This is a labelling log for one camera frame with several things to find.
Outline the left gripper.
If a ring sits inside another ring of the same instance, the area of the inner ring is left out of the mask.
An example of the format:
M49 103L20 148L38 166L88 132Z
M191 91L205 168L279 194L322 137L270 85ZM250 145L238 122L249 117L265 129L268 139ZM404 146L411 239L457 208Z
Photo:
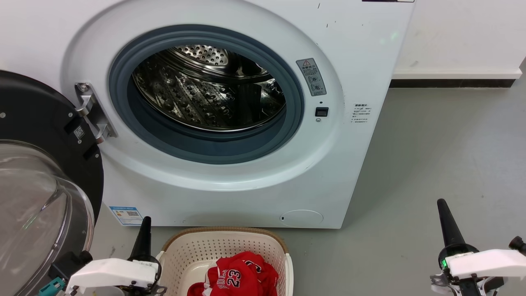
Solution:
M128 261L154 267L156 270L154 282L143 288L139 287L135 281L132 281L132 284L127 287L127 296L165 296L167 292L167 287L159 284L163 267L159 260L151 254L151 234L152 218L144 217Z

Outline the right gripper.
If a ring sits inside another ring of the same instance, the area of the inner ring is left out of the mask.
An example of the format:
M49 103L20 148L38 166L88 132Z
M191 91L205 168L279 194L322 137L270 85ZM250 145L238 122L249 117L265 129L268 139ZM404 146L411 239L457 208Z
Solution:
M466 244L446 200L439 199L436 204L445 247L438 257L441 273L429 277L432 291L452 296L497 296L507 282L503 277L479 277L472 274L469 278L459 279L451 275L447 257L474 254L479 250Z

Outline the red basketball jersey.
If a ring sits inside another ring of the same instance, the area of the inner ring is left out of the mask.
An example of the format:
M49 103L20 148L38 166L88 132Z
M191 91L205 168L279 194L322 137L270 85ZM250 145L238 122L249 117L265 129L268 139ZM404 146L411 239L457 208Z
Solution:
M278 280L261 255L245 251L210 264L204 281L192 284L187 296L278 296Z

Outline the cream perforated laundry basket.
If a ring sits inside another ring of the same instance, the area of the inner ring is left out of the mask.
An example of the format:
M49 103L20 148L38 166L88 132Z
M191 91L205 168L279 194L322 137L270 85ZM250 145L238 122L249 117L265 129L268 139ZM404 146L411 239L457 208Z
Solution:
M277 271L277 296L293 296L293 262L284 240L253 227L194 227L167 240L157 255L164 296L186 296L192 284L204 281L210 264L244 251L261 255Z

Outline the stainless steel washing machine drum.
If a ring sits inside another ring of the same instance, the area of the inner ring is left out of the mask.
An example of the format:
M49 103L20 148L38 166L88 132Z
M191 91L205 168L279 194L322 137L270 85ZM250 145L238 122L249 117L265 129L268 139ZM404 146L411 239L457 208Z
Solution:
M146 58L132 79L143 99L181 125L238 132L286 112L276 79L257 62L210 45L182 45Z

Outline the open washer door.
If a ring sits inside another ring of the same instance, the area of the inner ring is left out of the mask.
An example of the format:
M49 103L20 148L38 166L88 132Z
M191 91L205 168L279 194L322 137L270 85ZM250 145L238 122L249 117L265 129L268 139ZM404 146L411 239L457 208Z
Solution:
M0 70L0 296L37 296L55 260L90 249L103 187L99 146L75 105Z

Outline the blue white energy label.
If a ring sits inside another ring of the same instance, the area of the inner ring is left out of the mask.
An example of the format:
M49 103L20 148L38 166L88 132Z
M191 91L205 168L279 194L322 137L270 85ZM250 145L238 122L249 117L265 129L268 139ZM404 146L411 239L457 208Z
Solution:
M136 207L110 206L109 209L121 225L140 226L143 222L143 216Z

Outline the white front-load washing machine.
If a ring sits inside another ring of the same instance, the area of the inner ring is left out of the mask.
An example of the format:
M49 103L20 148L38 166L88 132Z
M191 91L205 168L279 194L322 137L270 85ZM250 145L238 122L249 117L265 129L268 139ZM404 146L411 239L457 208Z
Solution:
M0 70L40 81L79 106L87 82L118 133L98 144L102 204L136 207L158 227L286 227L314 210L339 229L363 168L416 2L361 0L0 0ZM117 114L108 79L138 36L173 25L240 32L282 57L300 81L304 117L271 154L239 164L172 157L139 139ZM311 96L296 64L313 58L326 95ZM352 123L354 103L372 107ZM329 107L327 117L314 116Z

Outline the grey rubber door gasket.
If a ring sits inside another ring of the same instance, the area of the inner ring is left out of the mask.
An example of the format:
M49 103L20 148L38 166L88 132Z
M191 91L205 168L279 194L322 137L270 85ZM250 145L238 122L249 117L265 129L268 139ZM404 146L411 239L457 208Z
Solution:
M193 129L158 112L135 87L134 69L154 53L193 44L227 49L257 62L280 85L286 112L264 126L238 132ZM209 25L173 25L138 36L116 56L108 86L113 107L134 135L160 152L203 164L239 164L271 154L297 133L305 111L300 81L282 57L250 36Z

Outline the silver metal door hinge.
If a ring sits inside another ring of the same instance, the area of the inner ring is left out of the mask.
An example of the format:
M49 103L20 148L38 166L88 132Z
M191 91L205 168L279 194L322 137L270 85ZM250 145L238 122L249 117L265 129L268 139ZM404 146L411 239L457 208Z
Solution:
M117 138L118 133L92 85L87 82L76 83L75 93L79 103L76 111L90 126L96 142L100 144L108 138Z

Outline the white text sticker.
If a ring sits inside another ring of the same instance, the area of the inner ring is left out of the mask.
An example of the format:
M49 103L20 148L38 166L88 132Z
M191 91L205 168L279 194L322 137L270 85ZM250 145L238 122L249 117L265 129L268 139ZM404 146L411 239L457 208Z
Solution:
M372 113L372 107L366 103L354 103L351 113L352 123L368 123Z

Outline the round drain filter cover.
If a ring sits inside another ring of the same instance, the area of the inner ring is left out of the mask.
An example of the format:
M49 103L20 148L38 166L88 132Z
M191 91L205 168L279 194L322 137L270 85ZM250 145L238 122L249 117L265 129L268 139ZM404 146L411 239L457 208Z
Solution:
M314 210L290 210L283 213L279 220L286 227L318 228L324 217Z

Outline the grey warning label sticker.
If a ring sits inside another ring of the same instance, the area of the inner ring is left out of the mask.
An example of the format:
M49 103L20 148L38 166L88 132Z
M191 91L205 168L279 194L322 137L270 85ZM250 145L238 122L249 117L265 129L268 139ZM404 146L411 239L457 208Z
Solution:
M295 62L299 67L311 96L322 96L327 94L325 83L318 65L313 58L301 59Z

